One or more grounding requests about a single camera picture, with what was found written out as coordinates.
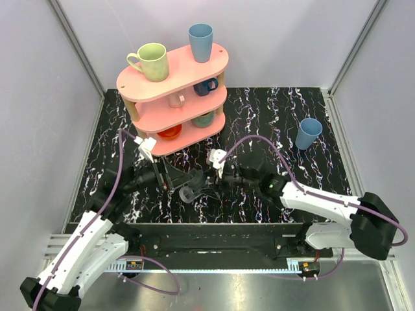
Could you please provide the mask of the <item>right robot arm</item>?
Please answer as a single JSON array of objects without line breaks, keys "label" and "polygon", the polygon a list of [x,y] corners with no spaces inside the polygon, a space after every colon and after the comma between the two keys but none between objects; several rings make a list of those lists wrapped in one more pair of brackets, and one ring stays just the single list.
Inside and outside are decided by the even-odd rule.
[{"label": "right robot arm", "polygon": [[399,223],[378,195],[362,197],[318,190],[272,171],[218,164],[217,177],[223,185],[250,187],[271,205],[319,215],[328,224],[304,224],[294,241],[297,254],[312,255],[323,248],[355,248],[375,260],[386,260]]}]

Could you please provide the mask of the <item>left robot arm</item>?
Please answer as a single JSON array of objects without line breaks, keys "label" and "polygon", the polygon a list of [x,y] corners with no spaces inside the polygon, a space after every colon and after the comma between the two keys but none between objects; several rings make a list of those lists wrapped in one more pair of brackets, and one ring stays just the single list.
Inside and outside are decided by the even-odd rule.
[{"label": "left robot arm", "polygon": [[110,264],[143,251],[140,230],[121,221],[129,195],[148,187],[174,190],[193,176],[163,158],[141,168],[124,167],[122,161],[107,168],[69,240],[37,277],[26,277],[21,283],[28,307],[78,310],[83,295]]}]

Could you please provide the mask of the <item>orange bowl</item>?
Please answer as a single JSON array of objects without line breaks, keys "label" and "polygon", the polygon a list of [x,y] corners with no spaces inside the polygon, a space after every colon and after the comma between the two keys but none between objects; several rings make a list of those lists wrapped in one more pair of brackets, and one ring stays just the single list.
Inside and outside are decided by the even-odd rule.
[{"label": "orange bowl", "polygon": [[165,140],[172,140],[177,138],[182,132],[182,125],[178,124],[161,132],[158,132],[157,135]]}]

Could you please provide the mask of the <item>teal speckled cup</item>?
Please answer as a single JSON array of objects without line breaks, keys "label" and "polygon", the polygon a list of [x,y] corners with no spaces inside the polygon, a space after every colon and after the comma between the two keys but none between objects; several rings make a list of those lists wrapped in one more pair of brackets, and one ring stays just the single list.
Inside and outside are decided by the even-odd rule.
[{"label": "teal speckled cup", "polygon": [[195,117],[191,120],[191,123],[193,126],[196,126],[197,128],[207,128],[210,126],[214,120],[215,112],[210,111],[208,113],[205,113],[201,116]]}]

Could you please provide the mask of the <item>pink three-tier shelf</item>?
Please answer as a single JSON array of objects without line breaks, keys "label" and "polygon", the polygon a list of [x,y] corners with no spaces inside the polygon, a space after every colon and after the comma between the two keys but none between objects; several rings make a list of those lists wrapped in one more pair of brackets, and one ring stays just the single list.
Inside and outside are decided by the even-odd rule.
[{"label": "pink three-tier shelf", "polygon": [[162,82],[147,80],[131,66],[116,81],[138,134],[156,140],[154,156],[175,153],[216,135],[226,121],[226,49],[215,43],[209,61],[198,63],[186,45],[167,52],[167,59],[170,74]]}]

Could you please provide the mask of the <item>pink mug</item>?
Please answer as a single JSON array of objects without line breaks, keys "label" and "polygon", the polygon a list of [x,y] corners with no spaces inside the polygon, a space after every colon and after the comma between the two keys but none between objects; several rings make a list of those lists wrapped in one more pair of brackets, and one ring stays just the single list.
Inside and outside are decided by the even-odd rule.
[{"label": "pink mug", "polygon": [[173,93],[168,96],[169,106],[171,108],[181,108],[185,104],[185,96],[183,93]]}]

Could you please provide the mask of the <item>blue tumbler on table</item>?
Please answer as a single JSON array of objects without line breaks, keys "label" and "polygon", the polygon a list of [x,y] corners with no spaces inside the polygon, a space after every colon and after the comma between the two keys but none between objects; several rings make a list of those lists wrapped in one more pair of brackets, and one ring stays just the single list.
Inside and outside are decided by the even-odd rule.
[{"label": "blue tumbler on table", "polygon": [[308,149],[322,133],[322,124],[313,118],[306,118],[300,122],[295,145],[299,150]]}]

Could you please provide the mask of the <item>dark blue mug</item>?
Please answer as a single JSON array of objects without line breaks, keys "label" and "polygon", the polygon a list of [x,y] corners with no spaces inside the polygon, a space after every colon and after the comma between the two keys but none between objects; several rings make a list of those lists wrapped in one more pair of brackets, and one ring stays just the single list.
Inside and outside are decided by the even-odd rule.
[{"label": "dark blue mug", "polygon": [[204,97],[209,95],[210,92],[216,90],[219,86],[219,81],[216,78],[210,78],[193,86],[195,93]]}]

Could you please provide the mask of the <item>green mug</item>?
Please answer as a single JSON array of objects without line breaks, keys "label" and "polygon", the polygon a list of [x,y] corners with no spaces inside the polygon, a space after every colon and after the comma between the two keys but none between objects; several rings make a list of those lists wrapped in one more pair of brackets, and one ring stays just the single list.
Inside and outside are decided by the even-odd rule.
[{"label": "green mug", "polygon": [[169,76],[167,49],[160,43],[144,44],[136,53],[129,53],[126,61],[151,82],[161,82]]}]

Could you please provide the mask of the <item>blue tumbler on shelf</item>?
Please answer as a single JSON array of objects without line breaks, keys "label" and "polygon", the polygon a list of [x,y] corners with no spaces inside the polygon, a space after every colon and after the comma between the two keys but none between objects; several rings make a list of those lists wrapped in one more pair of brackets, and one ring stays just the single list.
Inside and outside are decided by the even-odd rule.
[{"label": "blue tumbler on shelf", "polygon": [[213,46],[213,28],[205,23],[192,25],[188,30],[191,52],[196,62],[208,62]]}]

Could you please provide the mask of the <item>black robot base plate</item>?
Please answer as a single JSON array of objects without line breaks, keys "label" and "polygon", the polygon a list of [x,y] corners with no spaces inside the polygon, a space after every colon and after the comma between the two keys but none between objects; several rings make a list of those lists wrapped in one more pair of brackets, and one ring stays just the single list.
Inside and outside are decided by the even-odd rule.
[{"label": "black robot base plate", "polygon": [[305,242],[307,224],[128,224],[139,234],[147,255],[170,253],[258,253],[272,259],[331,257]]}]

